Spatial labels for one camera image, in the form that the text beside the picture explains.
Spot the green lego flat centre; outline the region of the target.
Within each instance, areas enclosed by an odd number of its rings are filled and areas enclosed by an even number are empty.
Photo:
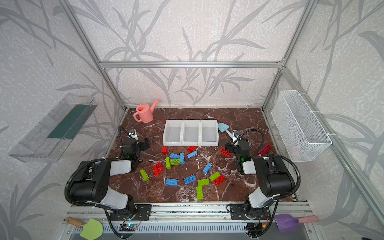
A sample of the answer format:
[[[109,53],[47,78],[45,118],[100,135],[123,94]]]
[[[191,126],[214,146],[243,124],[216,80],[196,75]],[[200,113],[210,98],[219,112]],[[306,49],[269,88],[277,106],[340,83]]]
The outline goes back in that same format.
[[[170,165],[171,166],[181,165],[181,160],[180,159],[170,159]]]

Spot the green lego right tilted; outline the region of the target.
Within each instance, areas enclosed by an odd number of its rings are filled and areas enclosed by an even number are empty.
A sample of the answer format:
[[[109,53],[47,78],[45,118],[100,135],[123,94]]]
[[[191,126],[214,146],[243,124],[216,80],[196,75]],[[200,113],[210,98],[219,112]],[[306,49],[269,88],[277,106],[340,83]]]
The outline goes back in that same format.
[[[219,172],[214,173],[213,175],[209,176],[209,179],[214,182],[217,178],[219,178],[221,174]]]

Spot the pink watering can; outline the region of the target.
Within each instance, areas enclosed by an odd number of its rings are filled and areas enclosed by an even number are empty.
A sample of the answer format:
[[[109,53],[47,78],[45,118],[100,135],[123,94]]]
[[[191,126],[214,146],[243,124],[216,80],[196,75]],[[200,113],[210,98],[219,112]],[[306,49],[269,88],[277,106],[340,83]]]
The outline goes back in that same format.
[[[155,107],[160,102],[155,100],[153,105],[149,104],[140,104],[136,107],[136,112],[134,113],[133,117],[136,122],[139,123],[150,123],[154,119],[153,112],[155,110]]]

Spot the red tool right side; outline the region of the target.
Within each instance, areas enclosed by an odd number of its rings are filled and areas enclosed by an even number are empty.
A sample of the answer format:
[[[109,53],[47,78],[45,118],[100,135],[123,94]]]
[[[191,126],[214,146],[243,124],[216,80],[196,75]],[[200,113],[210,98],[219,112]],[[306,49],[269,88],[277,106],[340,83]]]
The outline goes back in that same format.
[[[271,148],[272,146],[271,145],[266,145],[265,147],[263,147],[259,152],[258,152],[258,156],[262,156],[262,155],[266,155],[268,154],[270,151],[271,151]]]

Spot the white three-compartment bin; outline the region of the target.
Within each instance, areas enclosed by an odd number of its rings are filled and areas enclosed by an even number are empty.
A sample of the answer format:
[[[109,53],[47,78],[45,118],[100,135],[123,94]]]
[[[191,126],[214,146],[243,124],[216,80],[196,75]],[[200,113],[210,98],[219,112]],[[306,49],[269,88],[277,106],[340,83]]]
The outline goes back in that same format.
[[[218,146],[216,120],[167,120],[163,134],[164,146]]]

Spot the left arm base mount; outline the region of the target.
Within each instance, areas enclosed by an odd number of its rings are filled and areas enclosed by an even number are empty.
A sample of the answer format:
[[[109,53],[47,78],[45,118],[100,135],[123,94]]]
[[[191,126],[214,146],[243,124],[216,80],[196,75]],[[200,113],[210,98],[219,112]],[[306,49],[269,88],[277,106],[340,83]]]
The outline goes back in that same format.
[[[151,214],[151,204],[136,204],[133,210],[113,210],[109,217],[111,221],[148,221]]]

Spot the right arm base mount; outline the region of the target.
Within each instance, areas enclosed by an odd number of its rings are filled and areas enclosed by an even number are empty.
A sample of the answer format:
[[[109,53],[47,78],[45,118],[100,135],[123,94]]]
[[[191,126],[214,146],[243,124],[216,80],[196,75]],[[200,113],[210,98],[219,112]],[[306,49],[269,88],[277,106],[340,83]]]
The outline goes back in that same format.
[[[252,208],[246,203],[228,204],[227,211],[231,215],[231,220],[269,221],[271,219],[269,208]]]

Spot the green lego lower middle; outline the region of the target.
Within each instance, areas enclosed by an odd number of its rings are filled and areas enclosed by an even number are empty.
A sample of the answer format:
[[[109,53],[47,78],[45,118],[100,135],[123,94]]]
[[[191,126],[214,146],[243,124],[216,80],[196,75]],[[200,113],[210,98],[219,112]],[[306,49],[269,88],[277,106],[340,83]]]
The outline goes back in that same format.
[[[209,184],[210,184],[210,180],[209,179],[198,180],[198,186],[199,187],[207,186]]]

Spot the red lego pair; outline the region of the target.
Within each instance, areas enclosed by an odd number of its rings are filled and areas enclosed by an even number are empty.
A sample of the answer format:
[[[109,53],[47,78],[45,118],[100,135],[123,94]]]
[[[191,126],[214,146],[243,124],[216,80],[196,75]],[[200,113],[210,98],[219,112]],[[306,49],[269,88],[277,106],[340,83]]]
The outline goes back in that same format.
[[[155,165],[153,165],[152,170],[156,178],[160,177],[160,175],[164,173],[164,168],[162,163],[156,163]]]

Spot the clear plastic wall shelf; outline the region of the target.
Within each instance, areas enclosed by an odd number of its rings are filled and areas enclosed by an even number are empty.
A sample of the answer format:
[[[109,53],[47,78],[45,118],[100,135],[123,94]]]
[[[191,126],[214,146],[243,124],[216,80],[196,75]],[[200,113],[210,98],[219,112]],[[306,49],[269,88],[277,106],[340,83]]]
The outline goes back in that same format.
[[[96,109],[94,97],[65,97],[9,152],[24,163],[57,162]]]

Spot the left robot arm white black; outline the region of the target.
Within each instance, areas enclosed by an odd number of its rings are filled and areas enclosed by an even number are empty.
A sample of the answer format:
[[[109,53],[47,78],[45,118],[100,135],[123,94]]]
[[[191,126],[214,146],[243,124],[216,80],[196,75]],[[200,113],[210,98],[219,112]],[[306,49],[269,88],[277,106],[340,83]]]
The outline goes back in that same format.
[[[109,187],[112,176],[133,173],[139,165],[141,152],[150,148],[149,140],[128,138],[122,145],[122,159],[83,161],[65,186],[65,198],[74,206],[95,207],[105,211],[109,221],[149,219],[150,205],[136,206],[131,195]]]

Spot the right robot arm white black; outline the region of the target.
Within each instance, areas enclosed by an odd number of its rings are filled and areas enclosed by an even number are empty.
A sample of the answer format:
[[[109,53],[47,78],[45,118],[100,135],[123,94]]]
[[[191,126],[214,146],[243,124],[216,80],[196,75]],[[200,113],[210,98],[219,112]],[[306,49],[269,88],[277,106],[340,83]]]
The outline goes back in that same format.
[[[229,204],[232,220],[273,221],[278,200],[293,195],[301,184],[300,171],[295,163],[281,155],[265,154],[251,157],[248,141],[227,143],[225,151],[236,156],[236,167],[243,175],[255,175],[258,187],[243,204]]]

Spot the green lego far left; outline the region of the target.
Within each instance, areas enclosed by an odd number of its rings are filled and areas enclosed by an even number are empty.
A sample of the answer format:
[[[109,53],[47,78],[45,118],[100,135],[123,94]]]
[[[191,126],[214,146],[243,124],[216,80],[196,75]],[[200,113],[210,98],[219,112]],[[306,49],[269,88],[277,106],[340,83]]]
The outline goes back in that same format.
[[[147,182],[149,180],[149,176],[148,176],[147,172],[144,169],[142,169],[142,170],[140,170],[140,173],[141,173],[143,180],[145,182]]]

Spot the green lego bottom upright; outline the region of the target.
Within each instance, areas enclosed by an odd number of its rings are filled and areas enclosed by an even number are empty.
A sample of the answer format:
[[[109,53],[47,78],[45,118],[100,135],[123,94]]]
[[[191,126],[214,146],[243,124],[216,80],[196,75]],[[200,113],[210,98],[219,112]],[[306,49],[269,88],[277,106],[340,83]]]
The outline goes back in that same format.
[[[202,186],[196,187],[196,192],[197,192],[197,200],[198,201],[203,200],[204,199],[203,187]]]

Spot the blue lego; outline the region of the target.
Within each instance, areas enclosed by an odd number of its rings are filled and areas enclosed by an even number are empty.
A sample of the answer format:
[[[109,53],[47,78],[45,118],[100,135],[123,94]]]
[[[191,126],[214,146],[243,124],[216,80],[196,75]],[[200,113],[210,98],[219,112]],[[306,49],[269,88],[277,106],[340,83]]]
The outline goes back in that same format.
[[[185,155],[184,155],[184,153],[180,153],[180,162],[181,162],[181,165],[183,165],[185,163]]]
[[[185,182],[186,185],[191,184],[194,181],[196,181],[196,176],[195,175],[190,175],[190,176],[184,178],[184,182]]]
[[[176,180],[176,179],[166,179],[165,185],[166,186],[177,187],[178,186],[178,180]]]
[[[198,154],[197,151],[194,151],[194,152],[188,154],[187,157],[188,157],[189,159],[191,159],[191,158],[193,158],[194,156],[196,156],[197,154]]]
[[[174,153],[170,154],[170,159],[180,159],[180,156]]]
[[[208,172],[210,171],[211,167],[212,167],[211,163],[207,163],[207,165],[203,169],[204,175],[208,174]]]

